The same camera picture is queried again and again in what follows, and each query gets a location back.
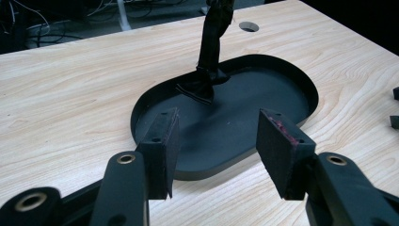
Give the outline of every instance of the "oval black tray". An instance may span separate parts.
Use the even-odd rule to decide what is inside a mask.
[[[146,91],[133,109],[131,130],[138,143],[158,113],[178,107],[177,180],[205,179],[255,153],[260,108],[278,111],[300,125],[317,107],[318,93],[310,78],[280,58],[240,56],[221,62],[219,68],[231,79],[214,86],[212,105],[175,89],[192,74],[187,73]]]

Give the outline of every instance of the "black tray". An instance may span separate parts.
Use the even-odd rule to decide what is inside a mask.
[[[158,113],[178,107],[182,146],[177,180],[205,179],[255,153],[260,108],[278,111],[301,125],[317,107],[313,82],[285,60],[248,55],[221,62],[219,67],[231,79],[214,86],[212,105],[175,89],[176,83],[192,74],[188,73],[149,89],[133,109],[131,129],[138,143]]]

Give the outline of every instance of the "light wood tabletop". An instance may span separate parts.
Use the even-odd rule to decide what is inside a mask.
[[[62,196],[101,179],[136,148],[130,117],[146,90],[194,71],[204,17],[0,56],[0,205],[37,186]],[[251,22],[260,29],[243,31]],[[300,1],[236,10],[221,61],[280,57],[305,72],[319,106],[302,126],[316,151],[354,160],[399,196],[399,56]],[[150,201],[152,225],[308,225],[305,202],[279,197],[258,154],[208,179],[174,181]]]

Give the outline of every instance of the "wooden table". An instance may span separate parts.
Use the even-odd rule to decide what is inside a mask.
[[[0,204],[31,187],[62,196],[134,150],[131,111],[149,88],[194,70],[203,17],[0,56]],[[245,32],[242,22],[260,27]],[[353,159],[399,196],[399,57],[299,1],[237,10],[221,60],[285,59],[314,82],[320,103],[302,129],[317,152]],[[152,225],[307,225],[305,202],[279,198],[257,154],[202,181],[175,181],[151,201]]]

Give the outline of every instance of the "wood grain surface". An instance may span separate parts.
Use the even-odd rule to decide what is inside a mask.
[[[195,69],[203,17],[0,56],[0,205],[36,186],[62,196],[134,150],[132,109],[146,90]],[[240,29],[242,22],[260,27]],[[320,103],[302,129],[318,153],[354,160],[399,196],[399,57],[300,1],[245,8],[222,38],[221,60],[247,54],[303,70]],[[173,198],[150,201],[152,225],[308,225],[305,202],[279,198],[257,154]]]

